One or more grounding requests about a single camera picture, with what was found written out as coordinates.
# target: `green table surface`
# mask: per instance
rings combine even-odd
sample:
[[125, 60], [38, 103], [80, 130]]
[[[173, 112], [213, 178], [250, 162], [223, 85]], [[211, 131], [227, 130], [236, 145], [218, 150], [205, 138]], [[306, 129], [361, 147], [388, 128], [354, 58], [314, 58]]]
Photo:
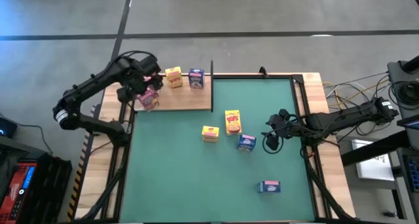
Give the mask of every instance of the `green table surface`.
[[[139, 112], [134, 128], [121, 223], [314, 220], [298, 138], [276, 155], [261, 132], [279, 109], [295, 113], [289, 79], [214, 79], [211, 111]], [[243, 134], [257, 136], [251, 153], [227, 136], [225, 110], [239, 109]], [[202, 126], [220, 128], [219, 142], [202, 141]], [[281, 193], [257, 192], [263, 180]]]

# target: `concrete floor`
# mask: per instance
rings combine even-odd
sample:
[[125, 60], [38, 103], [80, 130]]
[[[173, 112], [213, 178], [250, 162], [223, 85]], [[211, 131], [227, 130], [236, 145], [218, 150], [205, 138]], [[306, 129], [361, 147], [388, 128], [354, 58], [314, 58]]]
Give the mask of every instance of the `concrete floor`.
[[[116, 34], [124, 4], [125, 0], [0, 0], [0, 36]], [[419, 29], [417, 20], [415, 0], [132, 0], [125, 33], [400, 30]], [[0, 41], [0, 112], [18, 122], [41, 125], [54, 154], [76, 164], [84, 132], [61, 130], [52, 107], [64, 90], [105, 67], [114, 44], [114, 39]], [[384, 72], [390, 61], [410, 60], [418, 54], [419, 36], [123, 40], [121, 52], [132, 49], [153, 52], [162, 68], [209, 70], [214, 60], [216, 72], [252, 72], [263, 65], [269, 71], [320, 72], [324, 81], [340, 83]], [[369, 86], [378, 80], [359, 83]], [[354, 93], [348, 88], [341, 92]], [[82, 111], [88, 113], [100, 102], [99, 93]], [[393, 124], [370, 137], [399, 130]], [[35, 129], [20, 128], [16, 139], [45, 148]], [[351, 188], [351, 195], [361, 219], [411, 223], [380, 215], [383, 207], [393, 205], [387, 191]], [[69, 192], [61, 217], [68, 200]]]

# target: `snack box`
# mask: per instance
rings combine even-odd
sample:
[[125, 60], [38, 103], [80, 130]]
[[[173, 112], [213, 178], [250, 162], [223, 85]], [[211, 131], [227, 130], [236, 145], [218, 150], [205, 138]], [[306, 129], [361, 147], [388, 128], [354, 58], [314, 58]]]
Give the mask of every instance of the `snack box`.
[[225, 111], [225, 128], [228, 136], [242, 133], [240, 112], [238, 110]]
[[256, 137], [248, 135], [240, 135], [238, 139], [237, 149], [245, 152], [252, 152], [256, 146]]
[[281, 183], [279, 181], [262, 181], [257, 184], [258, 193], [280, 193]]
[[214, 126], [204, 126], [202, 128], [202, 139], [206, 142], [218, 142], [220, 128]]
[[165, 70], [166, 80], [170, 87], [175, 88], [183, 84], [182, 71], [180, 67], [171, 67]]
[[204, 70], [190, 69], [189, 70], [189, 86], [191, 88], [203, 89], [204, 88]]
[[149, 86], [143, 95], [137, 95], [137, 99], [143, 105], [144, 109], [150, 111], [158, 105], [157, 96], [158, 94], [155, 92], [153, 86]]

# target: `yellow box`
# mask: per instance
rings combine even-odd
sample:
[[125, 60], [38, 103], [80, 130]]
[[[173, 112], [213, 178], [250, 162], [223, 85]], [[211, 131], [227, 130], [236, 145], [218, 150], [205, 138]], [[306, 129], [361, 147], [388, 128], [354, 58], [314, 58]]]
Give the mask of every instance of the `yellow box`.
[[220, 128], [214, 126], [204, 126], [202, 128], [202, 139], [206, 142], [218, 142]]
[[171, 67], [165, 70], [166, 80], [170, 87], [175, 88], [183, 84], [182, 71], [180, 67]]
[[228, 136], [242, 133], [242, 123], [240, 122], [240, 112], [238, 110], [225, 111], [225, 129]]

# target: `blue cereal box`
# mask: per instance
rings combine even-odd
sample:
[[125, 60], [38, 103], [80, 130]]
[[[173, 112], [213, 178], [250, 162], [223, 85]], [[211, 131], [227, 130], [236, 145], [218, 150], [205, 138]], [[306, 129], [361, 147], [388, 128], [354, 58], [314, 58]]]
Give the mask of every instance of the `blue cereal box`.
[[280, 193], [281, 183], [279, 181], [262, 181], [257, 184], [258, 193]]
[[256, 137], [248, 135], [240, 135], [238, 139], [237, 149], [245, 152], [252, 152], [256, 145]]
[[204, 88], [204, 70], [190, 69], [189, 70], [189, 86], [191, 88], [203, 89]]

